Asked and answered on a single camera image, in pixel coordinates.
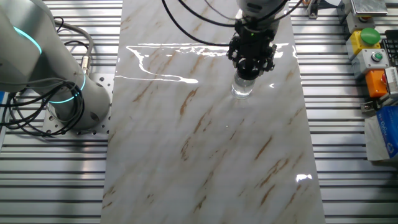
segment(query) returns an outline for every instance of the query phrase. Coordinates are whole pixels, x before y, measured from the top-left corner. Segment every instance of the gray cable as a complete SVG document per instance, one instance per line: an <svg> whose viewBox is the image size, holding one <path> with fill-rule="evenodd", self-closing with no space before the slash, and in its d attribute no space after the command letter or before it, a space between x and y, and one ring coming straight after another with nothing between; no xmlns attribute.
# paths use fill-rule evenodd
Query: gray cable
<svg viewBox="0 0 398 224"><path fill-rule="evenodd" d="M3 84L3 85L29 85L29 84L48 82L48 81L67 82L68 80L63 80L61 78L44 78L42 80L30 81L30 82L25 82L25 83L0 82L0 84Z"/></svg>
<svg viewBox="0 0 398 224"><path fill-rule="evenodd" d="M61 23L62 22L60 22L60 21L55 21L55 24L58 25L58 26L60 26ZM85 56L90 57L91 52L93 51L93 47L94 47L94 41L91 38L91 36L86 31L84 31L83 29L81 29L81 28L79 28L77 26L73 26L73 25L67 24L65 22L63 23L62 27L65 27L65 28L70 29L72 31L78 32L79 34L82 34L83 36L85 36L87 38L87 40L88 40L88 49L87 49L87 52L86 52Z"/></svg>

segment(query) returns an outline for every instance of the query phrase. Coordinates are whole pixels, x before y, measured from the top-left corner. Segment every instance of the metal bracket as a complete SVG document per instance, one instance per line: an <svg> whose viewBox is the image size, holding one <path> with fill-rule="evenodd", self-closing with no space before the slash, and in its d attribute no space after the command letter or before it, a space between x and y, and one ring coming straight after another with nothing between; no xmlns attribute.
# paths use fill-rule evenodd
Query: metal bracket
<svg viewBox="0 0 398 224"><path fill-rule="evenodd" d="M79 140L107 140L109 134L109 122L111 119L111 109L112 109L112 96L113 96L113 83L114 83L114 75L110 74L100 74L93 73L90 75L90 78L101 85L104 86L106 91L109 94L111 99L111 108L106 115L106 118L94 128L85 131L69 131L64 135L57 136L56 138L46 138L48 141L59 141L60 139L79 139ZM51 114L46 110L45 118L43 123L43 131L57 131L62 127L62 123L54 119Z"/></svg>
<svg viewBox="0 0 398 224"><path fill-rule="evenodd" d="M370 101L370 102L361 104L361 111L362 111L362 114L365 114L368 116L376 115L376 109L374 108L374 102Z"/></svg>
<svg viewBox="0 0 398 224"><path fill-rule="evenodd" d="M311 0L308 4L307 12L310 19L318 19L318 8L321 0Z"/></svg>

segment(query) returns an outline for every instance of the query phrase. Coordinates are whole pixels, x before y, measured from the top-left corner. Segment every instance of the white marble surface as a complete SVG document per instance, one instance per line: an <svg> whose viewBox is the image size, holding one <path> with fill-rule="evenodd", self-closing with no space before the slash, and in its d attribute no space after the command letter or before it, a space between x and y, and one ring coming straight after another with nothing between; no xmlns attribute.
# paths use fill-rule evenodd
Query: white marble surface
<svg viewBox="0 0 398 224"><path fill-rule="evenodd" d="M189 33L229 42L168 1ZM189 0L217 19L204 1ZM234 1L214 0L234 16ZM123 2L101 224L324 224L290 19L275 70L231 95L226 47L192 43L155 0Z"/></svg>

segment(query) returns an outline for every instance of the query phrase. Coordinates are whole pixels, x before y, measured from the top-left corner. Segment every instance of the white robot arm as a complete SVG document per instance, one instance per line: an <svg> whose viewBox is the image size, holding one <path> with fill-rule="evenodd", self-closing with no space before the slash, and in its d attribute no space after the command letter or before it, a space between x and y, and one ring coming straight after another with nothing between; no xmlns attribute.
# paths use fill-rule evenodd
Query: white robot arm
<svg viewBox="0 0 398 224"><path fill-rule="evenodd" d="M48 86L59 81L37 81L58 78L76 83L84 97L85 111L75 129L92 128L107 115L109 95L90 80L64 46L53 15L41 0L0 0L0 30L0 91L17 92L30 83L44 95L53 88ZM51 99L59 119L73 116L74 97L64 91Z"/></svg>

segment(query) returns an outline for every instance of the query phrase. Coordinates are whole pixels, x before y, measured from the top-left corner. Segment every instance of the orange device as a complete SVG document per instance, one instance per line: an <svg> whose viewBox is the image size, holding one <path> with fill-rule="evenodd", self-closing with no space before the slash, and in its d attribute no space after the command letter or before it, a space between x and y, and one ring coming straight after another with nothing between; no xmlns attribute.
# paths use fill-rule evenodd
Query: orange device
<svg viewBox="0 0 398 224"><path fill-rule="evenodd" d="M387 85L383 82L384 69L371 70L366 74L366 84L371 98L379 98L387 93Z"/></svg>

